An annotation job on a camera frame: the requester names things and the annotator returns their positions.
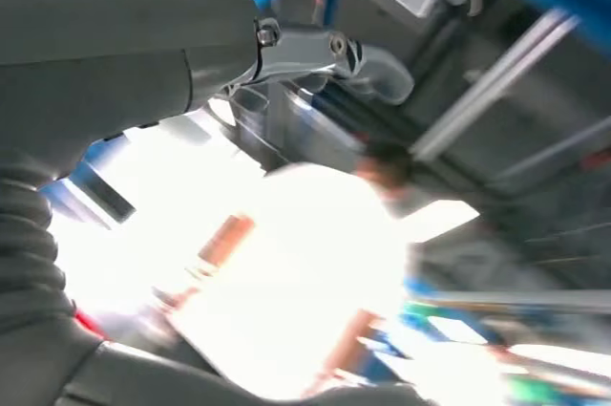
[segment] fluorescent light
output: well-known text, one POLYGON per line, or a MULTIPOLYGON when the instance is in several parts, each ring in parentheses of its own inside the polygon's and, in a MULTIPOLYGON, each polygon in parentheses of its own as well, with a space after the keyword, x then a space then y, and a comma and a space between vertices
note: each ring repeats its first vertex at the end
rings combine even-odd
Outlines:
POLYGON ((444 317, 428 317, 434 327, 441 331, 448 339, 454 342, 462 342, 465 344, 487 344, 484 336, 472 329, 462 320, 444 317))
POLYGON ((479 212, 463 201, 435 201, 410 214, 400 223, 410 242, 422 243, 440 236, 479 216, 479 212))
POLYGON ((510 348, 509 351, 517 355, 566 366, 574 370, 611 377, 611 356, 602 353, 539 344, 518 344, 510 348))
POLYGON ((222 98, 212 97, 208 100, 208 105, 210 105, 210 110, 212 110, 213 113, 220 118, 220 120, 223 122, 230 126, 235 125, 235 118, 233 117, 232 105, 229 105, 229 101, 222 98))

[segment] bolt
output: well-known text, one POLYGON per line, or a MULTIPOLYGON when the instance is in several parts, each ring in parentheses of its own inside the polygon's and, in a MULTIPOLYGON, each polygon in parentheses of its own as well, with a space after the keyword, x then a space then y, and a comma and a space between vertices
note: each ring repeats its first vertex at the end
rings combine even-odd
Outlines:
POLYGON ((278 41, 278 34, 272 27, 262 27, 256 33, 261 46, 274 46, 278 41))
POLYGON ((335 55, 344 55, 345 53, 345 39, 343 35, 335 34, 330 38, 330 47, 335 55))

